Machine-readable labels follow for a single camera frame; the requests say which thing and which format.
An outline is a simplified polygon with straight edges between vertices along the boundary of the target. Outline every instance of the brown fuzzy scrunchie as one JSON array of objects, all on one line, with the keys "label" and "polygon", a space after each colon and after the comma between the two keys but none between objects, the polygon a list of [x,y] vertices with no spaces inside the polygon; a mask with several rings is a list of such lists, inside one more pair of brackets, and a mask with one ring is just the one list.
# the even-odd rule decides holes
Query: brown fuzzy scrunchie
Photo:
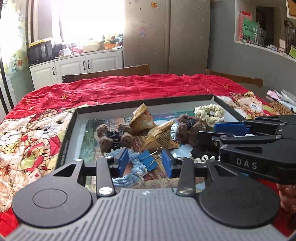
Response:
[{"label": "brown fuzzy scrunchie", "polygon": [[198,146],[196,136],[199,131],[207,130],[207,124],[202,119],[194,118],[193,120],[195,120],[195,124],[193,126],[188,126],[188,118],[188,115],[179,116],[176,137],[181,144],[189,143],[191,146],[196,147]]},{"label": "brown fuzzy scrunchie", "polygon": [[133,143],[135,141],[135,138],[132,136],[133,130],[129,125],[126,125],[124,123],[120,123],[117,126],[118,132],[117,131],[112,131],[112,133],[119,134],[121,131],[123,133],[122,136],[120,136],[119,141],[117,138],[111,138],[110,136],[108,137],[107,133],[108,132],[108,127],[105,124],[99,125],[96,129],[96,133],[99,138],[99,145],[101,148],[101,152],[107,152],[109,153],[111,149],[119,149],[120,147],[127,147],[127,148],[132,148]]}]

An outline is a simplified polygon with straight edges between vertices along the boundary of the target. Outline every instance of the gray ribbed surface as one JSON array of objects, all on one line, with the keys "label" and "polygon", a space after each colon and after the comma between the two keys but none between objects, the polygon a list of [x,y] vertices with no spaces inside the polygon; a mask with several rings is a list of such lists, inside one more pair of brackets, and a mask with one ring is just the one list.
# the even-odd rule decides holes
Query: gray ribbed surface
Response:
[{"label": "gray ribbed surface", "polygon": [[193,198],[179,197],[170,188],[149,192],[144,195],[143,189],[122,188],[115,197],[99,199],[84,218],[72,225],[48,230],[21,225],[7,240],[286,240],[272,225],[252,230],[222,226],[204,214]]}]

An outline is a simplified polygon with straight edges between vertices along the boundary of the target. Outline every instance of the white star logo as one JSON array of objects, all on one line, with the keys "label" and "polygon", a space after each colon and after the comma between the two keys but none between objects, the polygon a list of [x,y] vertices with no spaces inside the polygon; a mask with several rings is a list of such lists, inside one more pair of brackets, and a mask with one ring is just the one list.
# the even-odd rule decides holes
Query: white star logo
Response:
[{"label": "white star logo", "polygon": [[150,194],[150,192],[146,190],[145,192],[143,192],[143,194],[144,194],[145,196],[147,196],[148,194]]}]

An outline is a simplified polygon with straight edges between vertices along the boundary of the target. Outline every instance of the black circular disc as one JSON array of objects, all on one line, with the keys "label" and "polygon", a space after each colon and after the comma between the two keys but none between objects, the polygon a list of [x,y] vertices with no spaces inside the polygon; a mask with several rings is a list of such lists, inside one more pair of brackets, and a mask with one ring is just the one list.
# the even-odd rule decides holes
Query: black circular disc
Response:
[{"label": "black circular disc", "polygon": [[232,177],[213,183],[199,196],[200,206],[214,220],[234,228],[255,228],[268,224],[279,209],[279,197],[255,180]]},{"label": "black circular disc", "polygon": [[92,205],[89,191],[72,179],[56,183],[35,182],[13,198],[12,209],[21,223],[40,228],[70,224],[82,217]]}]

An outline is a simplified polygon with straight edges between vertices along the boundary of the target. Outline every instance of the human hand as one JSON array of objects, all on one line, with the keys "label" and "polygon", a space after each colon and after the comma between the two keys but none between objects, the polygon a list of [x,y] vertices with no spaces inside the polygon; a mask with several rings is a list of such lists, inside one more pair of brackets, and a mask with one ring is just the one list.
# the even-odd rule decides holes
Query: human hand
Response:
[{"label": "human hand", "polygon": [[287,212],[296,214],[296,185],[276,184],[281,199],[281,207]]}]

